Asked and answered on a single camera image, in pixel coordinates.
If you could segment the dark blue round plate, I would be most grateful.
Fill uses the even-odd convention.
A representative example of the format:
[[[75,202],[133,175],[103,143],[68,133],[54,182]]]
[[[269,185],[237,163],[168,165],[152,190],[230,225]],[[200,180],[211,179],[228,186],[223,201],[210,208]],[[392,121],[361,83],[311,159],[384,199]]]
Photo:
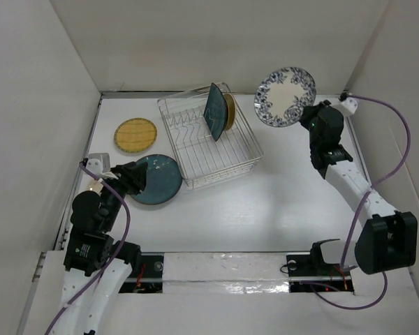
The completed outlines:
[[[151,154],[136,161],[147,163],[144,191],[131,197],[140,204],[158,205],[169,201],[182,186],[182,174],[177,162],[163,154]]]

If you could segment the blue floral white plate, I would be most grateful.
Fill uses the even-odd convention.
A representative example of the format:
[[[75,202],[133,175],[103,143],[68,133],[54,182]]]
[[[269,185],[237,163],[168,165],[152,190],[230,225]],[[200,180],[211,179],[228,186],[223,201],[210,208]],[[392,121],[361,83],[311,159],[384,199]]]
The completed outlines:
[[[270,73],[259,85],[253,105],[267,126],[283,128],[297,123],[303,109],[316,99],[314,78],[305,69],[284,67]]]

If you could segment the yellow black patterned plate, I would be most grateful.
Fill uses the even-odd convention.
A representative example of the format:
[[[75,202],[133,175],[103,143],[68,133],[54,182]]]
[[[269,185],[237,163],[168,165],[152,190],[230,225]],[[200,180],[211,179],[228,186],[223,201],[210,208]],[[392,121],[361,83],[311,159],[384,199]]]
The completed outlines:
[[[223,97],[225,98],[227,105],[227,121],[225,130],[228,131],[233,127],[233,124],[235,123],[237,108],[235,99],[232,94],[225,93]]]

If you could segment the teal square plate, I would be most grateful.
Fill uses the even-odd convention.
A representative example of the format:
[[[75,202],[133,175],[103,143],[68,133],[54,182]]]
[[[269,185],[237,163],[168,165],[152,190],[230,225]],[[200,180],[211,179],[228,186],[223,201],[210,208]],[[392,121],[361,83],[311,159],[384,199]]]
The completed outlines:
[[[228,106],[220,88],[211,83],[203,116],[211,136],[218,141],[228,120]]]

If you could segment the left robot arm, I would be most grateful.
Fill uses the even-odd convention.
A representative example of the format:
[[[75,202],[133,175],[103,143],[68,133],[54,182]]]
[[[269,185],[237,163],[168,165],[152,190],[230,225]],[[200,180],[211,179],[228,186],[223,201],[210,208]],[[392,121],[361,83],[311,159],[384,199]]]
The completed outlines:
[[[80,167],[102,189],[83,191],[73,200],[61,310],[48,334],[99,334],[124,281],[142,269],[139,245],[124,237],[116,241],[109,232],[121,209],[130,212],[125,196],[145,189],[148,165],[131,162],[104,172],[90,158]]]

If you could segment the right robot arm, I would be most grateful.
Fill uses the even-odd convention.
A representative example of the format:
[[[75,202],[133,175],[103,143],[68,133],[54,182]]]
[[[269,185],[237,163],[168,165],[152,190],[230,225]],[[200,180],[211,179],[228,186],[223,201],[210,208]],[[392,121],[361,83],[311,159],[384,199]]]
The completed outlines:
[[[310,269],[325,274],[337,264],[345,270],[358,267],[376,274],[414,265],[418,220],[387,202],[358,170],[339,143],[343,114],[325,101],[305,107],[300,123],[309,131],[313,167],[354,213],[346,239],[321,242],[321,250],[309,256]]]

